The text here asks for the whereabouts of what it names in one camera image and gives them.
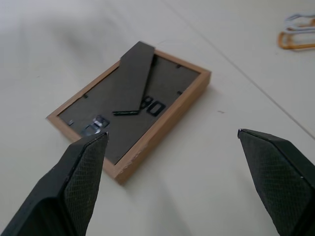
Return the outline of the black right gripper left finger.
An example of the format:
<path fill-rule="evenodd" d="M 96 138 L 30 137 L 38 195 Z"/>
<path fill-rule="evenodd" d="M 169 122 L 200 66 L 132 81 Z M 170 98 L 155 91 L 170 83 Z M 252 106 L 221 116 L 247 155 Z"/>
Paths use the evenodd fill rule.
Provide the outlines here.
<path fill-rule="evenodd" d="M 3 236 L 84 236 L 98 195 L 107 132 L 68 146 L 34 186 Z"/>

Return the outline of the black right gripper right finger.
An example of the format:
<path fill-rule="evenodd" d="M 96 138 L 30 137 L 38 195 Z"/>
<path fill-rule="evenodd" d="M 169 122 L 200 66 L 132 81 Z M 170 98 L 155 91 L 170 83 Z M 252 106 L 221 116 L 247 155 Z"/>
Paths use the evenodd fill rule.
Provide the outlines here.
<path fill-rule="evenodd" d="M 290 141 L 240 129 L 255 189 L 281 236 L 315 234 L 315 166 Z"/>

